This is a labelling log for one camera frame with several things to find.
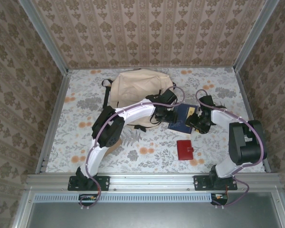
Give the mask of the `small dark blue book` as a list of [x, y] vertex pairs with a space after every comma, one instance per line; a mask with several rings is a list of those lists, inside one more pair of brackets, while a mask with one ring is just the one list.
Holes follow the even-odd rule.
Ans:
[[173, 132], [191, 135], [192, 127], [186, 125], [185, 123], [188, 117], [196, 113], [198, 109], [199, 108], [196, 105], [184, 104], [184, 103], [174, 107], [173, 110], [178, 115], [177, 122], [175, 124], [170, 123], [167, 129]]

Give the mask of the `beige backpack with black straps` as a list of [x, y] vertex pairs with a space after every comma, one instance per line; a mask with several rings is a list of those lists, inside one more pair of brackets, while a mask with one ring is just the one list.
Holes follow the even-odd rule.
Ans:
[[[172, 90], [173, 87], [169, 75], [148, 69], [121, 72], [114, 81], [110, 81], [110, 84], [106, 89], [103, 108], [133, 105], [148, 95], [163, 94], [168, 88]], [[158, 125], [151, 124], [150, 118], [144, 117], [126, 126], [145, 132], [148, 128]]]

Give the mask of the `tan cork glasses case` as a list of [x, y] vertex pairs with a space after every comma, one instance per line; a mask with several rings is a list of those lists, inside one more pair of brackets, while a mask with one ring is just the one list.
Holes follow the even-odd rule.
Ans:
[[122, 144], [122, 140], [119, 139], [113, 146], [110, 147], [108, 150], [108, 153], [111, 154], [113, 151], [115, 151], [120, 145]]

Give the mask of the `red leather wallet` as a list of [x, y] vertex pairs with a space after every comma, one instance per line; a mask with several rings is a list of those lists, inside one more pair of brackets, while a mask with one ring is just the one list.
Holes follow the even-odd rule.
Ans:
[[191, 144], [191, 140], [178, 140], [177, 152], [179, 161], [193, 160], [194, 149]]

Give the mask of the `floral patterned table cover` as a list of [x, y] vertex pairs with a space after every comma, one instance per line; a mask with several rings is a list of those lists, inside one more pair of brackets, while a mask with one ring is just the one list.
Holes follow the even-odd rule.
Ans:
[[[179, 87], [176, 95], [184, 103], [196, 105], [196, 98], [209, 94], [214, 103], [248, 118], [234, 69], [163, 68]], [[85, 162], [91, 146], [92, 125], [99, 116], [105, 87], [119, 69], [73, 70], [61, 111], [46, 172], [75, 172]], [[123, 129], [122, 144], [103, 158], [102, 173], [193, 173], [209, 172], [228, 155], [228, 132], [212, 126], [209, 133], [191, 135], [173, 132], [166, 123], [147, 130]], [[179, 161], [178, 140], [191, 140], [193, 160]]]

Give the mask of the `grey metal panel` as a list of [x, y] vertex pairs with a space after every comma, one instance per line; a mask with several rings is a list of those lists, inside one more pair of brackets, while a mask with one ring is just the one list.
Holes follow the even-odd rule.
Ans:
[[214, 208], [208, 203], [37, 203], [27, 228], [282, 228], [269, 201]]

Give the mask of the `aluminium side rail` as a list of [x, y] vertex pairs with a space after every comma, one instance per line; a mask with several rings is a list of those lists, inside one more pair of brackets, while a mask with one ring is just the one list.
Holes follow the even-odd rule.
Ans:
[[[247, 115], [249, 117], [249, 120], [254, 120], [254, 116], [253, 116], [253, 113], [252, 113], [252, 110], [251, 110], [251, 107], [250, 107], [250, 104], [249, 104], [249, 101], [247, 98], [247, 94], [246, 94], [245, 89], [244, 89], [243, 82], [240, 78], [239, 72], [235, 71], [235, 75], [236, 75], [236, 79], [237, 79], [237, 83], [238, 83], [240, 92], [242, 94], [243, 102], [244, 102], [245, 109], [246, 109]], [[263, 166], [264, 166], [266, 172], [271, 173], [271, 169], [270, 169], [270, 166], [269, 166], [267, 159], [263, 160]]]
[[67, 90], [69, 88], [71, 75], [72, 75], [72, 70], [68, 70], [66, 75], [63, 76], [62, 78], [62, 82], [59, 88], [56, 103], [55, 103], [52, 116], [49, 122], [49, 126], [47, 129], [47, 134], [44, 139], [44, 143], [43, 143], [40, 157], [38, 160], [38, 164], [36, 167], [36, 171], [35, 171], [36, 174], [45, 173], [46, 171], [47, 163], [48, 163], [49, 156], [50, 156], [52, 146], [53, 146], [53, 142], [55, 139], [64, 100], [67, 94]]

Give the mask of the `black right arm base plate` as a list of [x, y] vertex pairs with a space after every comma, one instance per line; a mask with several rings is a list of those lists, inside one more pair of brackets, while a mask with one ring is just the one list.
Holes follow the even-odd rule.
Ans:
[[232, 178], [210, 177], [209, 175], [196, 175], [194, 178], [195, 191], [202, 190], [237, 190], [237, 182]]

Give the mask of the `aluminium front frame rail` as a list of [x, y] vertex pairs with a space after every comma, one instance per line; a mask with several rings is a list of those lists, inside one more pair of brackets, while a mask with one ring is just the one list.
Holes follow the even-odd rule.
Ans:
[[[110, 176], [109, 192], [193, 192], [194, 176], [201, 173], [104, 173]], [[41, 173], [27, 177], [24, 191], [67, 192], [70, 176], [74, 173]], [[276, 173], [239, 173], [236, 178], [250, 186], [250, 192], [282, 191], [283, 185]]]

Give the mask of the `aluminium back rail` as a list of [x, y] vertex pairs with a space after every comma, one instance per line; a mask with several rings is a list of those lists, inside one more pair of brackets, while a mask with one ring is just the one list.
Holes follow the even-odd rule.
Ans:
[[69, 68], [68, 71], [72, 70], [103, 70], [103, 69], [163, 69], [163, 68], [232, 68], [232, 65], [218, 65], [218, 66], [118, 66], [118, 67], [86, 67], [86, 68]]

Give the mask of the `aluminium corner post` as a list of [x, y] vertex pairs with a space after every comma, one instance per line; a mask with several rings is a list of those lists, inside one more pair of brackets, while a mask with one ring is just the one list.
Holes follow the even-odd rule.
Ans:
[[235, 73], [238, 73], [242, 68], [278, 3], [279, 0], [266, 0], [264, 3], [264, 6], [252, 26], [252, 29], [233, 65]]
[[33, 24], [35, 30], [39, 34], [43, 43], [45, 44], [48, 52], [52, 56], [56, 66], [63, 76], [67, 75], [68, 67], [62, 58], [53, 38], [50, 35], [49, 29], [46, 28], [46, 24], [43, 22], [40, 14], [38, 13], [36, 7], [33, 4], [32, 0], [19, 0], [22, 8]]

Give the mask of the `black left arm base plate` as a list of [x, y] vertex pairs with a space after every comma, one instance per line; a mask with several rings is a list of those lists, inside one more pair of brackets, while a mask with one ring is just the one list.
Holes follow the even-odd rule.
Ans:
[[[101, 190], [108, 191], [110, 185], [109, 176], [94, 176], [94, 179], [98, 182]], [[97, 184], [90, 178], [71, 176], [68, 181], [68, 191], [97, 191]]]

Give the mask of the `aluminium lower frame bar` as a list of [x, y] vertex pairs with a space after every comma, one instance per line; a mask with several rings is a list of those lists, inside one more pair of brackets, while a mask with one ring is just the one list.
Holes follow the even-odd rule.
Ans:
[[282, 228], [285, 228], [285, 193], [276, 190], [272, 192], [275, 209]]
[[25, 191], [23, 193], [12, 228], [27, 228], [34, 204], [34, 196], [35, 194], [31, 191]]

